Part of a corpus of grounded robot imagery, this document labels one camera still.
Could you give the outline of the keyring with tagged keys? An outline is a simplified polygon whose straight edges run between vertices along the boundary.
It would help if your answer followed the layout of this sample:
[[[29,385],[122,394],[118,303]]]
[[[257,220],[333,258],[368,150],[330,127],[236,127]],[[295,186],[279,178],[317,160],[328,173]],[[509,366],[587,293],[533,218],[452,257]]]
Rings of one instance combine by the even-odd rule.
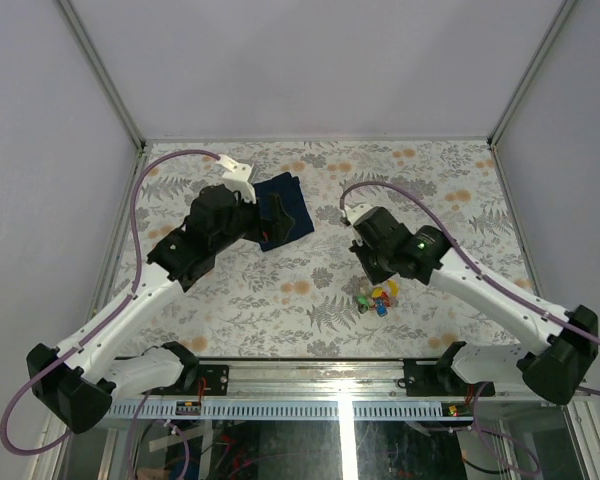
[[[354,284],[353,300],[358,314],[363,315],[369,312],[374,312],[376,314],[374,305],[374,300],[376,298],[371,296],[374,286],[378,285],[372,285],[367,279],[360,279]],[[398,296],[396,298],[388,298],[386,296],[380,298],[386,302],[388,313],[391,308],[394,308],[398,305]]]

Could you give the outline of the key with yellow tag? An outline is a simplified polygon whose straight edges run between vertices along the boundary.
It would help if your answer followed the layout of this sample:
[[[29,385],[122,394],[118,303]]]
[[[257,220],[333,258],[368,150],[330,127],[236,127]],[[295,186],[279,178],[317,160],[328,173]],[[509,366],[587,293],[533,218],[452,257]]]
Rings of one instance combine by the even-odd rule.
[[[380,298],[386,296],[388,298],[396,298],[399,294],[399,284],[394,280],[387,280],[385,283],[374,286],[372,289],[371,296],[373,298]]]

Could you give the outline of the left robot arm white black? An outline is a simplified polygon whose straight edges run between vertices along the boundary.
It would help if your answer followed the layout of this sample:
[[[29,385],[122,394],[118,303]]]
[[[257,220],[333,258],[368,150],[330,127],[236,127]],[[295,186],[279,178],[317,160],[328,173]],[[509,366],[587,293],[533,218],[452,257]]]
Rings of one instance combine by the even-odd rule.
[[[127,360],[119,359],[119,351],[235,242],[255,242],[267,251],[312,231],[296,180],[276,177],[254,191],[249,202],[224,185],[202,189],[183,223],[142,260],[129,291],[56,347],[38,344],[28,353],[32,393],[72,433],[98,424],[117,399],[157,388],[184,395],[197,387],[198,359],[176,341]]]

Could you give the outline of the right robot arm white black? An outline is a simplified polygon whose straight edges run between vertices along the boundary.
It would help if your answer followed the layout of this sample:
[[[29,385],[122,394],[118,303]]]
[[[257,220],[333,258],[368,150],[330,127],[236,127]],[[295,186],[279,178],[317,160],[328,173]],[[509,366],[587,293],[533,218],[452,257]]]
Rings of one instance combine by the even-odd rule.
[[[450,294],[512,334],[512,346],[455,342],[436,365],[447,394],[484,382],[524,385],[544,400],[568,404],[598,355],[592,336],[598,317],[588,307],[553,304],[459,253],[438,228],[411,232],[386,208],[361,204],[344,210],[352,227],[350,247],[370,282],[393,276]]]

